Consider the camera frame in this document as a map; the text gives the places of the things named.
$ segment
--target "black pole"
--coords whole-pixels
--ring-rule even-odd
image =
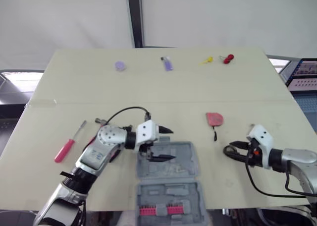
[[[132,33],[135,48],[143,48],[143,22],[141,0],[129,0]]]

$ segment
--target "tool compartment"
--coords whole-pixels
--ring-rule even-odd
[[[151,147],[154,156],[167,154],[175,159],[157,163],[138,155],[136,226],[206,226],[206,212],[198,175],[198,159],[191,142],[170,142],[161,137]]]

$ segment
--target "white table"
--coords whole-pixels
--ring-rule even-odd
[[[218,55],[235,55],[228,65]],[[160,60],[168,55],[174,71]],[[200,63],[212,55],[214,61]],[[123,72],[113,64],[122,60]],[[172,141],[196,147],[206,207],[247,208],[306,204],[305,199],[270,198],[251,186],[243,163],[223,153],[233,140],[246,140],[250,124],[272,134],[275,147],[315,150],[317,136],[264,53],[255,48],[62,50],[55,53],[0,158],[0,209],[39,210],[71,171],[96,133],[96,117],[107,119],[128,106],[143,106],[154,121],[171,128]],[[218,141],[205,113],[219,112]],[[113,124],[136,126],[144,113],[126,111]],[[88,121],[65,160],[54,156],[81,122]],[[125,150],[93,185],[88,210],[131,210],[135,203],[136,156]],[[285,193],[285,176],[252,170],[259,188]],[[301,190],[297,180],[291,187]]]

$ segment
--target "screwdriver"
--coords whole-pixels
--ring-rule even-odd
[[[61,161],[63,161],[63,159],[65,158],[65,156],[67,155],[67,153],[69,152],[69,150],[71,149],[71,147],[73,146],[73,144],[75,143],[75,138],[76,135],[79,133],[79,131],[85,126],[85,124],[87,123],[87,121],[84,121],[81,126],[79,127],[79,129],[77,130],[77,132],[75,133],[73,138],[70,138],[68,140],[68,142],[60,149],[60,151],[58,152],[58,154],[56,155],[56,157],[54,158],[54,161],[56,163],[60,163]]]

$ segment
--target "red screwdriver handle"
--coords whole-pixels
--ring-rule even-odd
[[[56,163],[60,163],[63,161],[69,150],[71,149],[71,146],[75,143],[75,140],[69,139],[68,142],[60,149],[56,157],[54,158],[54,161]]]

